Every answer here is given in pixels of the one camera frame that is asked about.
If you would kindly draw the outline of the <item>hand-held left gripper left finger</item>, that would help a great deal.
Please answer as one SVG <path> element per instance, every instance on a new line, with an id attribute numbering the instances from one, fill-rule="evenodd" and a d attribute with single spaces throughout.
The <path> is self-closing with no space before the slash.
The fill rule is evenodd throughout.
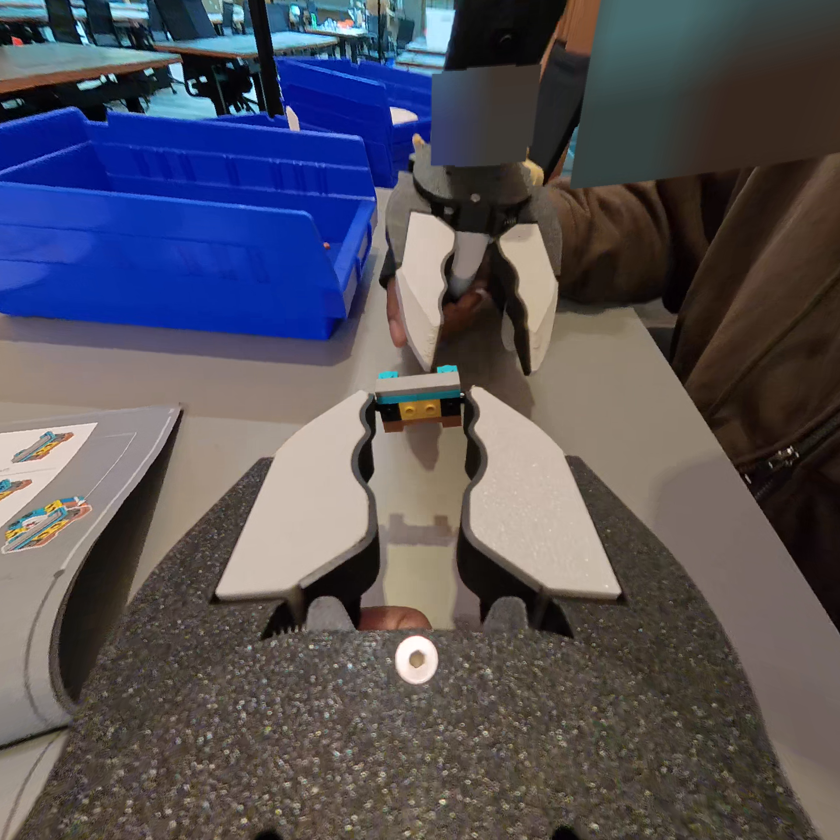
<path id="1" fill-rule="evenodd" d="M 299 428 L 276 451 L 219 579 L 220 602 L 304 592 L 352 560 L 378 575 L 372 476 L 373 395 L 357 391 Z"/>

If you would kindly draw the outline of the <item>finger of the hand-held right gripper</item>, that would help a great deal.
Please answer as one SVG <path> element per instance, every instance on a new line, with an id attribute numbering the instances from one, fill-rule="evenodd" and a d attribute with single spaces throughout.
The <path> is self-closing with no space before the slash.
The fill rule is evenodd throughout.
<path id="1" fill-rule="evenodd" d="M 454 251 L 455 231 L 445 221 L 430 214 L 410 214 L 395 288 L 407 343 L 426 373 L 432 370 L 438 346 L 447 290 L 445 267 Z"/>
<path id="2" fill-rule="evenodd" d="M 536 224 L 516 224 L 499 237 L 499 279 L 505 299 L 503 342 L 525 375 L 541 366 L 551 343 L 558 283 Z"/>

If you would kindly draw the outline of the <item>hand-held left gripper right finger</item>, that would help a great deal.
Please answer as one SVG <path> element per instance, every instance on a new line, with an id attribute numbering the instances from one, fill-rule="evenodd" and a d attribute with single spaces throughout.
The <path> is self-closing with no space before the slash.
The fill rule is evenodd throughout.
<path id="1" fill-rule="evenodd" d="M 470 477 L 461 535 L 478 554 L 546 595 L 616 601 L 621 585 L 562 448 L 480 386 L 465 394 Z"/>

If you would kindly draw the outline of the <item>grey-topped toy brick assembly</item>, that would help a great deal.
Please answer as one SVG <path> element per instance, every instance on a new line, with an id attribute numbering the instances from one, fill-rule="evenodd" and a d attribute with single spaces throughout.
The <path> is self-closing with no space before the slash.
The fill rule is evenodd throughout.
<path id="1" fill-rule="evenodd" d="M 454 364 L 424 374 L 384 371 L 375 382 L 374 405 L 387 434 L 419 424 L 461 427 L 463 401 L 459 369 Z"/>

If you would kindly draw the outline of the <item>person's right forearm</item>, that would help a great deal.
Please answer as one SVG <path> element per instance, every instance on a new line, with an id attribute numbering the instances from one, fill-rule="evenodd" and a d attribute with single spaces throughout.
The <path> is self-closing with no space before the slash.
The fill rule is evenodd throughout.
<path id="1" fill-rule="evenodd" d="M 591 305 L 660 299 L 676 314 L 752 167 L 658 181 L 543 188 L 558 214 L 560 295 Z"/>

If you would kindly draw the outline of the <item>person's right hand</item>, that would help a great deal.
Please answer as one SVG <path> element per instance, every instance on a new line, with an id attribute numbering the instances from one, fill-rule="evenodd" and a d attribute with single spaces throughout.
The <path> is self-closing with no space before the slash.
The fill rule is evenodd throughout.
<path id="1" fill-rule="evenodd" d="M 385 311 L 389 333 L 393 345 L 400 350 L 407 346 L 407 336 L 397 299 L 396 279 L 394 277 L 389 279 L 385 293 Z M 490 294 L 487 288 L 487 280 L 476 279 L 458 300 L 444 304 L 441 337 L 447 338 L 467 329 L 489 305 Z"/>

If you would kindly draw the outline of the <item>blue plastic storage bin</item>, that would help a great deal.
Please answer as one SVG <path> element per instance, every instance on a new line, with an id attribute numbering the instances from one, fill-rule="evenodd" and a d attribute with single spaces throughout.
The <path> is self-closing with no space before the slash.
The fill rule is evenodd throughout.
<path id="1" fill-rule="evenodd" d="M 112 175 L 89 144 L 2 172 L 2 313 L 328 340 L 371 248 L 361 195 Z"/>
<path id="2" fill-rule="evenodd" d="M 430 140 L 432 78 L 373 61 L 276 59 L 284 106 L 305 130 L 362 138 L 374 185 L 393 188 L 413 136 Z"/>
<path id="3" fill-rule="evenodd" d="M 361 139 L 238 120 L 67 108 L 2 126 L 2 181 L 116 189 L 121 179 L 374 198 Z"/>

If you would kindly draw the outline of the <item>grey instruction booklet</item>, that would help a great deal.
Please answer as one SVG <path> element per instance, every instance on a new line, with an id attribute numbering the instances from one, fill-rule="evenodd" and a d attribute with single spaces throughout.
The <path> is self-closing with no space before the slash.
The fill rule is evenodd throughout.
<path id="1" fill-rule="evenodd" d="M 2 747 L 74 716 L 128 601 L 181 414 L 2 423 Z"/>

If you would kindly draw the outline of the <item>person in brown jacket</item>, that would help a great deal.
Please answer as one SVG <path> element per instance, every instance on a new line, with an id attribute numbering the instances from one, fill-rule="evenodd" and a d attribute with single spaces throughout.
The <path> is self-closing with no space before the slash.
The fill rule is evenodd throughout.
<path id="1" fill-rule="evenodd" d="M 738 174 L 671 359 L 838 626 L 838 153 Z"/>

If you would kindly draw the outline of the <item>black metal pole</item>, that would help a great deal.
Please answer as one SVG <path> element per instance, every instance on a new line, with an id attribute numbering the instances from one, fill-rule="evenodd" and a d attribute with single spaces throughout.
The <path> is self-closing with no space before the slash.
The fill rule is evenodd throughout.
<path id="1" fill-rule="evenodd" d="M 263 105 L 260 107 L 270 118 L 285 114 L 280 95 L 280 85 L 275 62 L 270 22 L 265 1 L 248 1 L 248 14 L 255 37 L 259 63 L 259 84 Z"/>

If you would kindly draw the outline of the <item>brown office table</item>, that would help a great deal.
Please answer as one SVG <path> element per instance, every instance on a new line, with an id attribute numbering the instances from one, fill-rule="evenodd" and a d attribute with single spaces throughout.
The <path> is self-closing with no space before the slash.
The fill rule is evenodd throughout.
<path id="1" fill-rule="evenodd" d="M 43 43 L 1 47 L 2 101 L 29 100 L 32 112 L 74 107 L 96 112 L 125 101 L 141 112 L 140 100 L 156 89 L 151 69 L 181 63 L 171 52 Z"/>
<path id="2" fill-rule="evenodd" d="M 322 53 L 338 45 L 337 38 L 330 35 L 306 35 L 296 32 L 272 34 L 275 56 L 294 56 L 305 52 Z M 262 96 L 259 84 L 259 63 L 254 35 L 225 35 L 215 38 L 200 38 L 195 40 L 172 41 L 154 44 L 154 50 L 174 54 L 182 59 L 184 78 L 193 69 L 200 76 L 205 76 L 212 84 L 212 92 L 207 98 L 213 103 L 218 117 L 228 115 L 228 101 L 222 92 L 216 78 L 214 67 L 221 66 L 230 60 L 243 60 L 256 64 L 252 76 L 256 78 L 255 89 Z"/>

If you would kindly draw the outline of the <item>black office chair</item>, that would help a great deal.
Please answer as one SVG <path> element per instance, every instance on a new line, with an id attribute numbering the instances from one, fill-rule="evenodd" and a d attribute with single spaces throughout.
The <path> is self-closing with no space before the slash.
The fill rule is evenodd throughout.
<path id="1" fill-rule="evenodd" d="M 55 42 L 60 44 L 81 45 L 82 38 L 72 5 L 67 0 L 45 1 L 49 28 Z"/>
<path id="2" fill-rule="evenodd" d="M 99 47 L 122 47 L 109 1 L 84 1 L 90 41 Z"/>
<path id="3" fill-rule="evenodd" d="M 217 37 L 202 1 L 154 1 L 154 5 L 172 40 Z"/>

